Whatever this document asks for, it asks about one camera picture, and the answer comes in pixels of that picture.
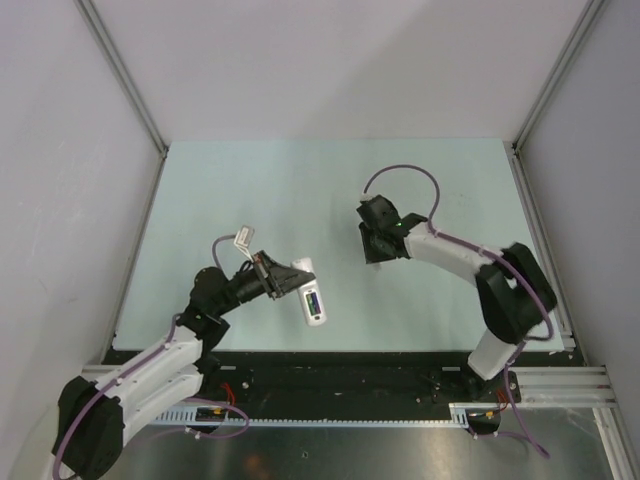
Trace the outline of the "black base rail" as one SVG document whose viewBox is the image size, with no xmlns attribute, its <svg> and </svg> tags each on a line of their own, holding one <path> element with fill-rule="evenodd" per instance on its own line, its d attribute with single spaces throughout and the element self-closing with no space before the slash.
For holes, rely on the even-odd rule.
<svg viewBox="0 0 640 480">
<path fill-rule="evenodd" d="M 219 367 L 179 403 L 226 407 L 253 424 L 412 423 L 445 420 L 449 407 L 498 412 L 520 400 L 503 370 L 474 400 L 454 389 L 465 353 L 212 351 Z"/>
</svg>

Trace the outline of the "green battery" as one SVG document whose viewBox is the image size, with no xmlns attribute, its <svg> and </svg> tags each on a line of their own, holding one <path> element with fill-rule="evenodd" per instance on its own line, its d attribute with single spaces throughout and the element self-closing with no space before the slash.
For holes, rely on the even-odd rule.
<svg viewBox="0 0 640 480">
<path fill-rule="evenodd" d="M 307 308 L 307 311 L 309 313 L 310 317 L 314 317 L 316 314 L 316 309 L 315 309 L 315 304 L 313 302 L 312 296 L 311 295 L 305 295 L 304 296 L 304 300 L 305 300 L 305 305 Z"/>
</svg>

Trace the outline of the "white remote control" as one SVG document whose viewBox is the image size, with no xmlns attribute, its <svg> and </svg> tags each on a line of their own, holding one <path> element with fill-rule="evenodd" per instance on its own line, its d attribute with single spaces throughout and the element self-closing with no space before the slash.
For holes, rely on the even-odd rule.
<svg viewBox="0 0 640 480">
<path fill-rule="evenodd" d="M 297 294 L 306 324 L 309 327 L 319 327 L 326 322 L 327 314 L 312 260 L 309 257 L 300 258 L 294 260 L 291 266 L 313 276 L 311 281 L 297 289 Z"/>
</svg>

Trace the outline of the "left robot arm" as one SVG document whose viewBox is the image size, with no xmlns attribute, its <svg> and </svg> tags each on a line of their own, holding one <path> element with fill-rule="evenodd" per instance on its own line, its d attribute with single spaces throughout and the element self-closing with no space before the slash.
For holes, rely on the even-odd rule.
<svg viewBox="0 0 640 480">
<path fill-rule="evenodd" d="M 310 258 L 283 265 L 263 251 L 232 277 L 210 266 L 200 270 L 183 312 L 154 345 L 106 375 L 78 376 L 58 399 L 52 476 L 99 479 L 145 426 L 173 405 L 207 400 L 221 387 L 213 349 L 230 328 L 225 314 L 262 295 L 277 300 L 301 291 L 316 275 Z"/>
</svg>

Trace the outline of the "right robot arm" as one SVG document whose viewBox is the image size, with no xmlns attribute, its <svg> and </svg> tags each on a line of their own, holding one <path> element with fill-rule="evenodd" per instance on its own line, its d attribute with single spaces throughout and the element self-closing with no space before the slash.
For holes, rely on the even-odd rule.
<svg viewBox="0 0 640 480">
<path fill-rule="evenodd" d="M 532 341 L 531 331 L 547 325 L 557 297 L 531 250 L 514 243 L 498 251 L 473 246 L 439 232 L 416 213 L 401 217 L 382 195 L 364 194 L 356 212 L 368 264 L 407 259 L 439 267 L 474 286 L 486 326 L 461 369 L 454 389 L 473 401 L 484 401 L 497 389 L 504 367 Z"/>
</svg>

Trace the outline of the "blue battery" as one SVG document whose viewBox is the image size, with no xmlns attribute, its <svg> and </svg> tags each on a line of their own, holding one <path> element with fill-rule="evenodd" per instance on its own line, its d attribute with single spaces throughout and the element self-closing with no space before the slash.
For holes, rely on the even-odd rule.
<svg viewBox="0 0 640 480">
<path fill-rule="evenodd" d="M 317 296 L 317 293 L 312 291 L 311 293 L 309 293 L 308 295 L 312 296 L 313 302 L 315 304 L 315 309 L 316 309 L 316 314 L 314 317 L 319 317 L 322 314 L 322 309 L 321 309 L 321 305 Z"/>
</svg>

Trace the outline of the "aluminium frame post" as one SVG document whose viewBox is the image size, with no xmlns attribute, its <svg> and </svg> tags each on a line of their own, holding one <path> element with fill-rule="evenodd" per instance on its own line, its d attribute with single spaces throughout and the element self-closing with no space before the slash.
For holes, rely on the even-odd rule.
<svg viewBox="0 0 640 480">
<path fill-rule="evenodd" d="M 609 4 L 607 0 L 586 2 L 523 124 L 511 142 L 511 148 L 515 153 L 521 152 L 526 145 Z"/>
<path fill-rule="evenodd" d="M 95 2 L 91 0 L 74 0 L 73 3 L 119 84 L 126 100 L 129 102 L 134 115 L 137 117 L 155 150 L 162 159 L 165 159 L 169 150 L 168 144 L 153 119 Z"/>
</svg>

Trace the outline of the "right aluminium frame post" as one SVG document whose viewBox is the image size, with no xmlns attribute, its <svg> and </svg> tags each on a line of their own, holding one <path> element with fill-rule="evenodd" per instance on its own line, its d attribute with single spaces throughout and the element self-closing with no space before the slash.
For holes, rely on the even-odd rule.
<svg viewBox="0 0 640 480">
<path fill-rule="evenodd" d="M 511 148 L 515 153 L 521 152 L 526 145 L 609 4 L 607 0 L 586 2 L 523 124 L 511 142 Z"/>
</svg>

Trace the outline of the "left aluminium frame post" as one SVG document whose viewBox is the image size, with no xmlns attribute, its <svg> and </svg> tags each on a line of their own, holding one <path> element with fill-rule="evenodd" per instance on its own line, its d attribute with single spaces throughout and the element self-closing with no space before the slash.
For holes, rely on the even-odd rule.
<svg viewBox="0 0 640 480">
<path fill-rule="evenodd" d="M 155 150 L 162 159 L 165 159 L 169 150 L 168 144 L 153 119 L 95 2 L 91 0 L 74 0 L 73 3 L 119 84 L 126 100 L 129 102 L 134 115 L 137 117 Z"/>
</svg>

